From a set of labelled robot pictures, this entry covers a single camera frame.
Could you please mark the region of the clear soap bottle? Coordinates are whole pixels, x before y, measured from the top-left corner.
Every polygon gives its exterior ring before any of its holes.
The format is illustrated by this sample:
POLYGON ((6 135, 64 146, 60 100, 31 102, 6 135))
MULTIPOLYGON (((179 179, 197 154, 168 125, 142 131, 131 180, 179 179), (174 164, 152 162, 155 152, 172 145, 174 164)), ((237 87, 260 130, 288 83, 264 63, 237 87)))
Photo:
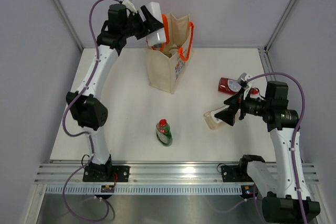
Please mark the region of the clear soap bottle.
POLYGON ((146 5, 146 8, 154 19, 154 30, 147 35, 147 43, 149 47, 155 49, 161 48, 166 42, 166 35, 163 23, 163 17, 161 13, 160 4, 158 2, 150 2, 146 5))
POLYGON ((212 110, 212 111, 208 111, 208 112, 205 112, 204 115, 203 115, 203 118, 205 120, 205 122, 207 123, 208 127, 211 129, 211 130, 215 130, 221 126, 224 126, 224 125, 227 125, 224 121, 220 120, 220 119, 217 119, 215 117, 215 114, 228 108, 229 106, 228 105, 224 105, 218 109, 215 109, 215 110, 212 110))

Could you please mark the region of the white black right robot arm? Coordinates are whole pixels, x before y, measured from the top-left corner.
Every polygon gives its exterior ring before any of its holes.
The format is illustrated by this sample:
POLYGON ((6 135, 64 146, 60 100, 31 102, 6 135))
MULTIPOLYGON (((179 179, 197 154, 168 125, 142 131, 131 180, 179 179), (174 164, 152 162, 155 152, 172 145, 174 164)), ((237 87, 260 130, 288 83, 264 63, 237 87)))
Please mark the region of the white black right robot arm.
POLYGON ((243 155, 237 165, 222 165, 224 182, 253 182, 262 194, 262 214, 268 223, 308 223, 321 211, 312 200, 303 175, 299 152, 300 134, 297 111, 288 106, 288 85, 269 81, 264 98, 252 98, 243 87, 227 99, 225 107, 212 113, 215 122, 235 124, 236 114, 242 120, 246 114, 260 116, 267 124, 275 151, 277 177, 267 169, 258 155, 243 155))

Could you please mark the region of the beige canvas bag orange handles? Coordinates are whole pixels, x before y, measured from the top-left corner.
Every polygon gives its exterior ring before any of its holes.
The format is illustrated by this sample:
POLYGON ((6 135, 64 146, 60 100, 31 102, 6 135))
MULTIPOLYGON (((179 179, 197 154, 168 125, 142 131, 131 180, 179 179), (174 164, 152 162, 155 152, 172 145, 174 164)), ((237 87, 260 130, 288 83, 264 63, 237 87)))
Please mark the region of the beige canvas bag orange handles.
POLYGON ((162 17, 166 42, 160 48, 147 47, 147 73, 152 87, 174 94, 193 55, 194 23, 190 15, 162 17))

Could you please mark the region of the red dish soap bottle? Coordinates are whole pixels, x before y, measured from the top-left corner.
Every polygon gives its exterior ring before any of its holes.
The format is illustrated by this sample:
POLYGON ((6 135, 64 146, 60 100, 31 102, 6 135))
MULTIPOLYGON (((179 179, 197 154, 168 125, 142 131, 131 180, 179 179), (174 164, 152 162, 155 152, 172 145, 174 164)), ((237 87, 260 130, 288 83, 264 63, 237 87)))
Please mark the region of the red dish soap bottle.
POLYGON ((241 89, 236 80, 229 78, 220 78, 218 83, 218 92, 235 95, 241 89))

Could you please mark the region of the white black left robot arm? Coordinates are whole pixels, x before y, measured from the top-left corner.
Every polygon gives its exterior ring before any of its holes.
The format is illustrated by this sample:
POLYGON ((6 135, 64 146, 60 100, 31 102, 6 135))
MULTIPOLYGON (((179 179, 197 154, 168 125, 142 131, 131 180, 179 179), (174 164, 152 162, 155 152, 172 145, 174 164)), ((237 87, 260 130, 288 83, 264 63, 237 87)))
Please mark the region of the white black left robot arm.
POLYGON ((146 38, 150 46, 166 42, 159 3, 150 2, 140 11, 126 3, 110 5, 108 18, 95 37, 97 49, 91 66, 78 89, 66 95, 65 113, 71 113, 82 128, 91 149, 89 162, 84 165, 84 182, 128 181, 129 167, 112 163, 104 132, 108 109, 100 99, 111 67, 130 37, 146 38))

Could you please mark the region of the green dish soap bottle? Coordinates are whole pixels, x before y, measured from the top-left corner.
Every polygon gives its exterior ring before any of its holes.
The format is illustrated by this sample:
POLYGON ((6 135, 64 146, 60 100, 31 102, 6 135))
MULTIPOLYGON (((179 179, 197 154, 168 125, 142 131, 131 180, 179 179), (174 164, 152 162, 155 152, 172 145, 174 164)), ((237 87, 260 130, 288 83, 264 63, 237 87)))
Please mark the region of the green dish soap bottle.
POLYGON ((156 137, 163 146, 170 146, 173 142, 170 125, 166 119, 161 119, 156 125, 156 137))

